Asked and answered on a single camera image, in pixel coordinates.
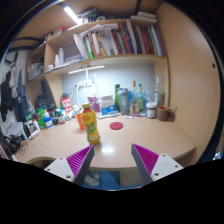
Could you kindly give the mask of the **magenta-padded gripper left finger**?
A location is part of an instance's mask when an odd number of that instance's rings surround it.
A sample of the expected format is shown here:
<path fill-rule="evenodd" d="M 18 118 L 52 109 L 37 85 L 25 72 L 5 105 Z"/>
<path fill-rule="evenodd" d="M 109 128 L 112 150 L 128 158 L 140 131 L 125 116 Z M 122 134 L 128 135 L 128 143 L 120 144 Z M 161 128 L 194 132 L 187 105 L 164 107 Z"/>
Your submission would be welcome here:
<path fill-rule="evenodd" d="M 67 158 L 57 158 L 45 171 L 82 186 L 93 156 L 94 146 L 89 145 Z"/>

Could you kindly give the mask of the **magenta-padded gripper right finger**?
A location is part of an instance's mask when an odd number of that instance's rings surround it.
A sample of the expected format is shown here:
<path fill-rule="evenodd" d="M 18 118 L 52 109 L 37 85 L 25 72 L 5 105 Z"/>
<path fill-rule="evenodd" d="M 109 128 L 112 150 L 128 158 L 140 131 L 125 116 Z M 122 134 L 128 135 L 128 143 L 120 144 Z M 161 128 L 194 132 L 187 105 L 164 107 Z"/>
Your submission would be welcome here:
<path fill-rule="evenodd" d="M 167 154 L 163 153 L 158 155 L 137 144 L 132 145 L 131 154 L 144 185 L 182 169 L 182 166 Z"/>

